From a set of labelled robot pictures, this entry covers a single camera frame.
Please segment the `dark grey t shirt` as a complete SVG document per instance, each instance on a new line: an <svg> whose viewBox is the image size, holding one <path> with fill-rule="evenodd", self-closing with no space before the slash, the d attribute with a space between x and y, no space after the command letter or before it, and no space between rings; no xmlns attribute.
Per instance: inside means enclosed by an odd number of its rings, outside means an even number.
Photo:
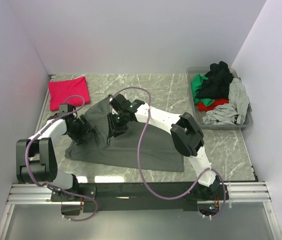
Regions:
<svg viewBox="0 0 282 240"><path fill-rule="evenodd" d="M110 110L106 97L84 113L96 133L90 133L86 143L77 145L72 142L65 151L66 158L117 167L141 167L143 170L184 171L183 156L175 149L171 135L157 127L148 125L140 148L137 146L143 123L129 122L126 133L109 138L107 114Z"/></svg>

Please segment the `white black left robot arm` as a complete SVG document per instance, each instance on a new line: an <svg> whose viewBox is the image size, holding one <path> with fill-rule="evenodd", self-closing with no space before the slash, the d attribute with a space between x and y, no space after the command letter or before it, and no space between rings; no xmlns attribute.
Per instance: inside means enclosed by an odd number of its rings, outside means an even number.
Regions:
<svg viewBox="0 0 282 240"><path fill-rule="evenodd" d="M63 190L69 201L75 201L81 194L77 177L58 169L54 143L63 136L69 136L77 144L87 142L87 136L95 128L81 115L73 114L59 118L50 117L35 135L16 143L16 176L20 184L36 184Z"/></svg>

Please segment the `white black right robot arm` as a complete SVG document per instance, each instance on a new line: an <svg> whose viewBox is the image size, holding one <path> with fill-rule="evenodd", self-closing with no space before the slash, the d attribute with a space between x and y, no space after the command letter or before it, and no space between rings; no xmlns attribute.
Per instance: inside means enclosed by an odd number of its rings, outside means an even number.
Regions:
<svg viewBox="0 0 282 240"><path fill-rule="evenodd" d="M171 135L175 149L181 155L189 158L197 174L197 178L190 188L174 197L157 194L145 182L145 187L154 196L167 201L178 200L190 194L197 185L201 186L200 193L203 198L210 200L217 195L221 177L211 167L205 152L204 134L190 113L169 113L151 107L141 100L130 102L126 99L116 100L112 97L109 104L112 107L112 112L108 114L110 137L117 137L125 133L128 122L144 123L144 129L147 129L148 125L152 125Z"/></svg>

